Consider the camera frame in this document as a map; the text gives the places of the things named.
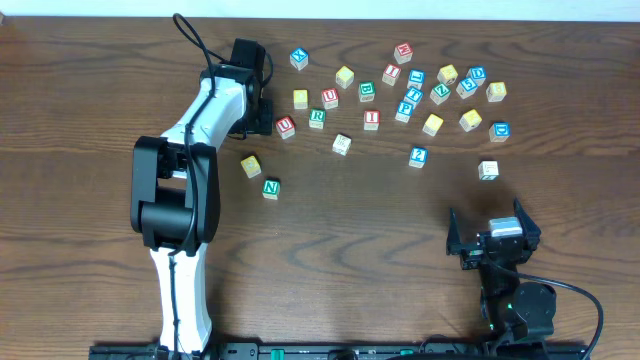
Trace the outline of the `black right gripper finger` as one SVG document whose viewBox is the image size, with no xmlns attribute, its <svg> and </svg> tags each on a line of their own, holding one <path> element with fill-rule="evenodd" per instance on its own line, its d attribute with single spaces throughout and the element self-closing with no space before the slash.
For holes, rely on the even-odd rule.
<svg viewBox="0 0 640 360">
<path fill-rule="evenodd" d="M 531 217 L 526 213 L 522 207 L 520 201 L 515 198 L 513 201 L 514 214 L 523 230 L 523 236 L 527 240 L 539 240 L 541 236 L 541 230 Z"/>
<path fill-rule="evenodd" d="M 446 239 L 446 254 L 461 255 L 463 252 L 471 252 L 480 249 L 478 242 L 463 243 L 457 223 L 457 217 L 453 208 L 449 209 L 449 230 Z"/>
</svg>

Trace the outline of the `green R wooden block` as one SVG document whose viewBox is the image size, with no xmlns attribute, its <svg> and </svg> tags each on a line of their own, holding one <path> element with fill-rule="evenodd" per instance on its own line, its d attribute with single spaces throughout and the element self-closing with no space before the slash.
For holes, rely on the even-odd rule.
<svg viewBox="0 0 640 360">
<path fill-rule="evenodd" d="M 323 109 L 312 108 L 309 113 L 309 127 L 314 129 L 323 129 L 326 122 L 326 111 Z"/>
</svg>

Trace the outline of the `green N wooden block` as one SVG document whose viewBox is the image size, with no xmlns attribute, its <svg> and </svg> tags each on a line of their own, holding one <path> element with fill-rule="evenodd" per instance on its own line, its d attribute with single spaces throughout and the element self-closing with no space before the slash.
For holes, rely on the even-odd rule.
<svg viewBox="0 0 640 360">
<path fill-rule="evenodd" d="M 278 180 L 266 179 L 262 187 L 262 195 L 265 199 L 277 200 L 280 190 L 281 184 Z"/>
</svg>

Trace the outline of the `yellow S wooden block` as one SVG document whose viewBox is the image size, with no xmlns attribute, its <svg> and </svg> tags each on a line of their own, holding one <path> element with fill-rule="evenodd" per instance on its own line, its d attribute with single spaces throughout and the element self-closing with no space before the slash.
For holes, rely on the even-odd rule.
<svg viewBox="0 0 640 360">
<path fill-rule="evenodd" d="M 436 114 L 430 114 L 422 128 L 422 131 L 432 137 L 435 137 L 443 125 L 444 120 Z"/>
</svg>

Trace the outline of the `blue P wooden block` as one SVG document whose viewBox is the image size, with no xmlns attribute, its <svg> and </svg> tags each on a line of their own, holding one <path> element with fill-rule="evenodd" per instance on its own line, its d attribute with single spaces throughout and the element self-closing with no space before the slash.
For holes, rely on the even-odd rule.
<svg viewBox="0 0 640 360">
<path fill-rule="evenodd" d="M 401 101 L 397 107 L 394 119 L 403 123 L 408 123 L 414 111 L 414 105 Z"/>
</svg>

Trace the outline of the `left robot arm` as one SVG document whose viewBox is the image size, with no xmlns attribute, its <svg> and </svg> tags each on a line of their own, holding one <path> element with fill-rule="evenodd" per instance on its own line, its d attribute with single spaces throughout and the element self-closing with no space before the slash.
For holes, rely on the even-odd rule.
<svg viewBox="0 0 640 360">
<path fill-rule="evenodd" d="M 273 103 L 265 48 L 237 39 L 229 60 L 202 71 L 199 92 L 171 128 L 133 148 L 131 226 L 158 274 L 163 328 L 159 349 L 171 359 L 203 359 L 213 325 L 205 260 L 220 218 L 217 153 L 229 135 L 269 135 Z"/>
</svg>

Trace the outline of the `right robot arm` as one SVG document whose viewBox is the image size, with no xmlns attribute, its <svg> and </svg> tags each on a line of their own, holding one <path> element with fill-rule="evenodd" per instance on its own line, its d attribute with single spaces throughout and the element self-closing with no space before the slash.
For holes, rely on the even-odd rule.
<svg viewBox="0 0 640 360">
<path fill-rule="evenodd" d="M 490 220 L 489 230 L 469 242 L 462 240 L 457 217 L 451 212 L 446 240 L 446 253 L 457 256 L 462 269 L 479 272 L 481 312 L 492 334 L 486 351 L 492 355 L 507 346 L 542 343 L 554 333 L 555 290 L 523 282 L 517 271 L 537 249 L 541 230 L 519 201 L 513 207 L 512 217 Z"/>
</svg>

